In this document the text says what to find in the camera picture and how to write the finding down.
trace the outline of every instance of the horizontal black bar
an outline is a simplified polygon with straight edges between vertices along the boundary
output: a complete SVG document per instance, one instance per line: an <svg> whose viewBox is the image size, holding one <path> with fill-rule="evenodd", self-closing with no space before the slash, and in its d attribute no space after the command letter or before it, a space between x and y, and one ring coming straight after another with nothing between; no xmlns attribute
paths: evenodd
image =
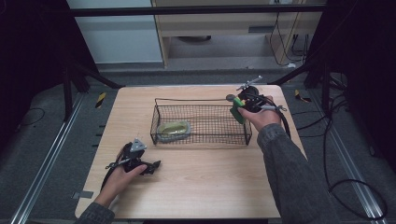
<svg viewBox="0 0 396 224"><path fill-rule="evenodd" d="M220 13L265 13L265 12L314 12L335 9L326 4L309 5L240 5L201 7L120 7L79 8L70 10L45 9L46 13L66 14L74 17L176 15L176 14L220 14Z"/></svg>

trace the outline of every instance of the white panel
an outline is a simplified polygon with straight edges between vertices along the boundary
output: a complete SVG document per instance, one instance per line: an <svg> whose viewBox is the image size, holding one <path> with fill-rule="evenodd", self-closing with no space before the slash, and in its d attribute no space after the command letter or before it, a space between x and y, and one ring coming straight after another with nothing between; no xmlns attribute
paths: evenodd
<svg viewBox="0 0 396 224"><path fill-rule="evenodd" d="M67 0L71 8L151 7L149 0ZM96 63L162 62L153 16L76 18Z"/></svg>

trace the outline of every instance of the black wire mesh basket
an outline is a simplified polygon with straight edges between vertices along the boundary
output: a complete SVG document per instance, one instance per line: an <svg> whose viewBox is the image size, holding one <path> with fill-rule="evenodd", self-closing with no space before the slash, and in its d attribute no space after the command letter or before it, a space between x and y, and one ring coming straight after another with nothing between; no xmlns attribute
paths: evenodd
<svg viewBox="0 0 396 224"><path fill-rule="evenodd" d="M238 123L225 100L155 99L151 123L154 145L223 143L248 145L251 126Z"/></svg>

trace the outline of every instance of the tabletop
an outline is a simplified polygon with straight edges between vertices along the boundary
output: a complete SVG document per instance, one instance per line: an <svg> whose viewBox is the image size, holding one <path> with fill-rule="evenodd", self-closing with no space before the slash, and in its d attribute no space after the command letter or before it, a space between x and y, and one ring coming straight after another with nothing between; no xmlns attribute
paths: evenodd
<svg viewBox="0 0 396 224"><path fill-rule="evenodd" d="M257 85L288 109L278 86ZM99 194L107 170L120 149L138 138L147 149L142 161L162 161L153 175L140 175L110 205L116 218L271 218L279 217L270 189L257 131L247 145L225 143L156 144L150 127L156 98L225 99L238 86L153 86L119 90L84 186L90 199L80 198L79 217ZM292 141L304 153L289 109L284 112Z"/></svg>

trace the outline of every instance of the gray sleeve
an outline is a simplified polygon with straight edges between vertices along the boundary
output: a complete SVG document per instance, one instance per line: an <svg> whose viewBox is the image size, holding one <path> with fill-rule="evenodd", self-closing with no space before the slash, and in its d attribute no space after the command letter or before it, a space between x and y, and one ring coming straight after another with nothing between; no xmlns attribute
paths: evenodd
<svg viewBox="0 0 396 224"><path fill-rule="evenodd" d="M339 223L329 194L278 124L259 132L265 169L282 223Z"/></svg>
<svg viewBox="0 0 396 224"><path fill-rule="evenodd" d="M91 203L81 214L75 224L110 224L114 219L114 213L99 203Z"/></svg>

